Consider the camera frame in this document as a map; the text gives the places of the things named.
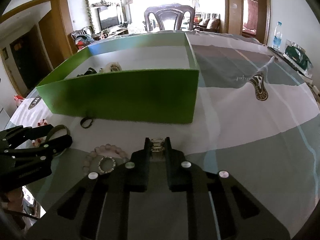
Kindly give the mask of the person's hand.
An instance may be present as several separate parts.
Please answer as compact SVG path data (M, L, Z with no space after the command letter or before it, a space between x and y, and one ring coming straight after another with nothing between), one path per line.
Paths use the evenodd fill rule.
M23 212L24 193L22 187L1 194L1 205L5 210Z

